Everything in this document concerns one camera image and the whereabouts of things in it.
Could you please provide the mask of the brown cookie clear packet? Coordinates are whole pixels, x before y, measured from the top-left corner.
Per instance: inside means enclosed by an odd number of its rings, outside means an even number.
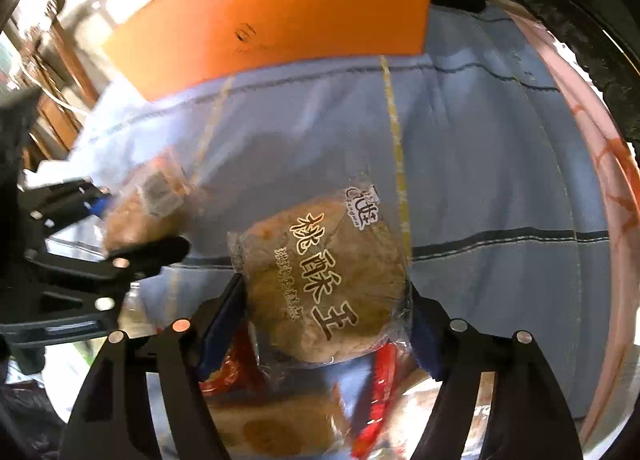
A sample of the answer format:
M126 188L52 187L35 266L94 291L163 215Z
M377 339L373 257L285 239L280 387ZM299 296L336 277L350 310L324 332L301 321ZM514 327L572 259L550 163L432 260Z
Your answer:
M165 150L138 165L106 208L102 243L107 255L181 235L189 224L194 186L177 155Z

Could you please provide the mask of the walnut cookie clear packet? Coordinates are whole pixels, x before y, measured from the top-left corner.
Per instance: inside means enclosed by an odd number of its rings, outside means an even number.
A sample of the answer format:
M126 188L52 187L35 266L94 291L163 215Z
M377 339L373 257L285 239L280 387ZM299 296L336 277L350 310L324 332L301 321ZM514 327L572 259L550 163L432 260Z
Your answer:
M314 368L370 354L411 316L407 260L367 176L228 236L268 362Z

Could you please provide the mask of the wooden chair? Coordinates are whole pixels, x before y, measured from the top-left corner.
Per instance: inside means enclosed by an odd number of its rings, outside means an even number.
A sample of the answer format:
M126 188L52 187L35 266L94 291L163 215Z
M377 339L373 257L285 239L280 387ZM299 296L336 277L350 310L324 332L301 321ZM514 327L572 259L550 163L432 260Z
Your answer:
M42 20L22 34L17 82L41 90L37 117L23 150L23 164L33 171L42 161L63 160L96 105L98 90L61 24L66 0L48 0Z

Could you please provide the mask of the red snack packet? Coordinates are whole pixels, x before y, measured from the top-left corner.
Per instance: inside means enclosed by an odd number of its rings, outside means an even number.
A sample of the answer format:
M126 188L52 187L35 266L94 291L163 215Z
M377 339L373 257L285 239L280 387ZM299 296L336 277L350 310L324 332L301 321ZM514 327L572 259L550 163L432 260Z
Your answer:
M347 362L310 369L269 367L258 362L247 325L241 325L221 367L200 388L206 404L337 392L350 423L348 442L323 456L285 459L367 459L381 440L409 357L408 334L399 331L375 352Z

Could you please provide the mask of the brown cookie packet bottom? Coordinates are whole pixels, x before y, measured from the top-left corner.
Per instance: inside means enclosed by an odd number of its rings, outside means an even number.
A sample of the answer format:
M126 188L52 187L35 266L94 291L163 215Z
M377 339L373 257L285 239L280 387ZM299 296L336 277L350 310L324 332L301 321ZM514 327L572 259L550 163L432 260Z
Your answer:
M233 459L323 456L348 442L340 394L296 394L242 402L207 402Z

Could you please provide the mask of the light blue striped tablecloth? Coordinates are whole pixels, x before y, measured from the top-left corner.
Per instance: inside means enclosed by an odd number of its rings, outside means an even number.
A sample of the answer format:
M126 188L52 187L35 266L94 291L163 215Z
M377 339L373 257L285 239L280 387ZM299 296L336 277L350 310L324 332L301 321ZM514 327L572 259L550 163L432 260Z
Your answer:
M297 61L222 76L154 101L107 88L51 177L111 195L170 150L194 186L180 263L138 283L157 335L224 292L228 236L367 176L407 260L409 284L485 334L529 332L576 422L604 378L616 273L605 189L587 129L530 38L503 10L434 7L412 56ZM101 216L49 238L55 255L102 261ZM368 459L414 459L439 392L410 357ZM480 458L494 376L468 439Z

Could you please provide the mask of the orange storage box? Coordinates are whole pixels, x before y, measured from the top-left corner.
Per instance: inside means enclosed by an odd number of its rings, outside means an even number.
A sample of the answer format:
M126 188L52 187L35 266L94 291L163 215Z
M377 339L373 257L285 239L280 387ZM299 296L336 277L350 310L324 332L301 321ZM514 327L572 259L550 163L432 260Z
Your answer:
M103 50L149 101L297 61L412 56L431 0L151 0Z

